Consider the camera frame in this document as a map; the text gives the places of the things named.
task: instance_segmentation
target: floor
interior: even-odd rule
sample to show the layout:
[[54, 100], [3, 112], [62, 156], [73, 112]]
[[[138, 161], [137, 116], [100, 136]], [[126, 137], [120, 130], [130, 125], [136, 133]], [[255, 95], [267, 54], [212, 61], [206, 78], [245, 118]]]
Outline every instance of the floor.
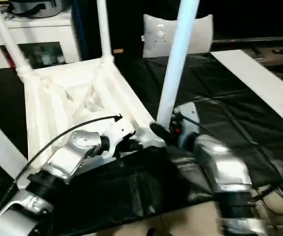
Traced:
[[220, 236], [217, 221], [215, 204], [208, 202], [87, 236], [146, 236], [149, 228], [173, 236]]
[[[265, 197], [264, 202], [258, 201], [257, 210], [266, 223], [268, 235], [283, 236], [282, 192], [278, 190]], [[146, 236], [150, 228], [173, 236], [221, 236], [219, 219], [215, 203], [207, 202], [86, 236]]]

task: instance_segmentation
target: table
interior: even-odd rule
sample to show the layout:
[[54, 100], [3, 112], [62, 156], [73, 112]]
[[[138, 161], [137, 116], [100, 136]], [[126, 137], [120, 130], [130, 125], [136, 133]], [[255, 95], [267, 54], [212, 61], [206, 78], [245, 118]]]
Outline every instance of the table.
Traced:
[[[153, 117], [167, 60], [116, 61]], [[283, 82], [241, 51], [188, 55], [176, 105], [188, 101], [245, 161], [254, 187], [283, 180]], [[26, 155], [24, 125], [23, 85], [13, 70], [0, 70], [0, 127]], [[10, 181], [0, 170], [0, 198]], [[53, 235], [96, 232], [212, 199], [190, 152], [151, 147], [76, 177], [55, 208]]]

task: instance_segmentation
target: robotic arm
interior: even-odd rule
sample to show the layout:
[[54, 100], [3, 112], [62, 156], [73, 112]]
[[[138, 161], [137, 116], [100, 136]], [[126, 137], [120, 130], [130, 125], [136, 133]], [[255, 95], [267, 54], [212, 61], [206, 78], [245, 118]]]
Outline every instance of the robotic arm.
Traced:
[[84, 130], [74, 131], [67, 143], [57, 150], [31, 181], [0, 211], [0, 236], [43, 235], [37, 225], [50, 213], [60, 192], [70, 183], [87, 158], [108, 151], [106, 136]]
[[267, 236], [263, 222], [255, 217], [252, 181], [245, 163], [220, 141], [201, 135], [194, 156], [215, 192], [226, 236]]

